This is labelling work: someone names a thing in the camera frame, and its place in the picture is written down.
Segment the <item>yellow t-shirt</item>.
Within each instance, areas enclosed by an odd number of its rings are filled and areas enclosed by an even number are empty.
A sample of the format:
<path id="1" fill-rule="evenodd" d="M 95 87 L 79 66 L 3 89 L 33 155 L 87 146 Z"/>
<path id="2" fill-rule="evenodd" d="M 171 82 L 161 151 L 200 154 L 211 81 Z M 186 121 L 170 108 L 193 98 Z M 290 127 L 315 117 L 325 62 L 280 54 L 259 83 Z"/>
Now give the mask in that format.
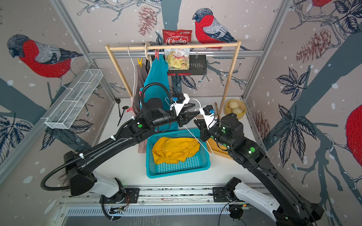
<path id="1" fill-rule="evenodd" d="M 200 143 L 195 138 L 162 137 L 152 148 L 154 163 L 160 165 L 178 164 L 193 157 L 200 149 Z"/>

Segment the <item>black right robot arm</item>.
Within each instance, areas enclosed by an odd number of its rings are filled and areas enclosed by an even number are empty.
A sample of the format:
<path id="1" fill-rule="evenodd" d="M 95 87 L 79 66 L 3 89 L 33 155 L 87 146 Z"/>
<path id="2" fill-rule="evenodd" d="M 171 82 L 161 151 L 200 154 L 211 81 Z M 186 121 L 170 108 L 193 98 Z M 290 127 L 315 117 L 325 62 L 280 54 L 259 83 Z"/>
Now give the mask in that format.
<path id="1" fill-rule="evenodd" d="M 271 193 L 267 196 L 233 177 L 225 185 L 229 199 L 246 201 L 269 216 L 278 226 L 313 226 L 324 214 L 317 203 L 300 195 L 276 170 L 263 149 L 244 135 L 244 125 L 235 114 L 216 122 L 194 120 L 202 141 L 214 140 L 227 149 L 228 155 L 251 172 Z"/>

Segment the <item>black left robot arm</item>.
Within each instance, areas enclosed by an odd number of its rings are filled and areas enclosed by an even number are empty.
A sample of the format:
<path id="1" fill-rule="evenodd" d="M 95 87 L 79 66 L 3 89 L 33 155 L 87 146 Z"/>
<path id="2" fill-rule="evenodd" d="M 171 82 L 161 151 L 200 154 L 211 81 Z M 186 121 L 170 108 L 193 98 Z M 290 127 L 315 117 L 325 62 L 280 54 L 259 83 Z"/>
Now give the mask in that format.
<path id="1" fill-rule="evenodd" d="M 161 87 L 170 101 L 173 97 L 168 88 L 158 82 L 146 85 L 141 91 L 141 111 L 134 118 L 125 122 L 118 132 L 94 146 L 93 148 L 75 154 L 70 151 L 65 155 L 65 163 L 47 174 L 41 181 L 41 188 L 46 191 L 69 190 L 72 196 L 85 193 L 102 194 L 112 197 L 120 191 L 120 181 L 109 179 L 95 171 L 102 163 L 154 135 L 156 128 L 176 122 L 179 127 L 188 124 L 199 112 L 190 112 L 194 104 L 181 104 L 181 110 L 176 112 L 177 102 L 172 102 L 168 110 L 163 109 L 159 98 L 144 101 L 145 93 L 153 86 Z M 66 170 L 68 186 L 50 187 L 47 180 L 62 169 Z"/>

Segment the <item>wooden ring hanger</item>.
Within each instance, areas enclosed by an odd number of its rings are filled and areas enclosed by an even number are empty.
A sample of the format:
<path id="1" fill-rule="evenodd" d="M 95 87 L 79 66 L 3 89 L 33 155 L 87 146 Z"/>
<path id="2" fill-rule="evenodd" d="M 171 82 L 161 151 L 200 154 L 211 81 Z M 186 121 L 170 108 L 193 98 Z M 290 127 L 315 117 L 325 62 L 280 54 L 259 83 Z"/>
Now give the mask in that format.
<path id="1" fill-rule="evenodd" d="M 149 42 L 146 42 L 145 44 L 144 44 L 144 52 L 145 52 L 145 58 L 150 62 L 150 64 L 152 64 L 152 58 L 151 58 L 151 56 L 149 56 L 149 54 L 148 54 L 148 47 L 149 47 L 149 45 L 150 45 L 150 43 Z"/>

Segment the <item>teal t-shirt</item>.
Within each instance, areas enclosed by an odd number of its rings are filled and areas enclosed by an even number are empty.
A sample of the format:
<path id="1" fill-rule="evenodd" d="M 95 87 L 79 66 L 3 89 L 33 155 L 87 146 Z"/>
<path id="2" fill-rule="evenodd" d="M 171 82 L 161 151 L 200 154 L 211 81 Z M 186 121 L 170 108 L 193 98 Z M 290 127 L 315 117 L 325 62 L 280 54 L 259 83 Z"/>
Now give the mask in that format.
<path id="1" fill-rule="evenodd" d="M 162 54 L 159 55 L 159 58 L 156 58 L 152 62 L 152 66 L 150 68 L 148 77 L 146 78 L 146 81 L 144 83 L 144 87 L 151 83 L 160 83 L 165 87 L 166 91 L 159 85 L 150 86 L 144 93 L 144 103 L 146 103 L 151 98 L 158 98 L 163 103 L 163 109 L 170 110 L 170 98 L 168 95 L 170 89 L 167 75 L 168 69 L 168 63 L 165 61 Z"/>

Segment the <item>white wire hanger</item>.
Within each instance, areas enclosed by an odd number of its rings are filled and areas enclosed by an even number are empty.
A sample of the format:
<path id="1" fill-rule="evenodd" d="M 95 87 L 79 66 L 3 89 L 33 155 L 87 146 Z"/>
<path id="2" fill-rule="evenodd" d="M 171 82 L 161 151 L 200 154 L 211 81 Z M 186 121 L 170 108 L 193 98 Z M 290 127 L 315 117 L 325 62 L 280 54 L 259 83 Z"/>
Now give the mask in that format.
<path id="1" fill-rule="evenodd" d="M 195 98 L 192 98 L 191 100 L 197 101 L 198 104 L 199 104 L 199 107 L 200 107 L 200 108 L 202 107 L 202 105 L 201 105 L 201 103 L 199 102 L 199 100 L 197 100 L 197 99 L 195 99 Z M 202 142 L 200 142 L 200 140 L 199 140 L 198 138 L 196 138 L 196 136 L 194 136 L 194 135 L 190 132 L 190 130 L 186 127 L 186 125 L 184 125 L 183 127 L 200 143 L 200 145 L 207 151 L 207 153 L 209 154 L 209 156 L 214 156 L 214 155 L 215 155 L 212 149 L 211 149 L 211 153 L 209 152 L 208 147 L 210 147 L 210 145 L 209 145 L 208 141 L 206 142 L 206 144 L 207 144 L 206 146 L 203 145 Z"/>

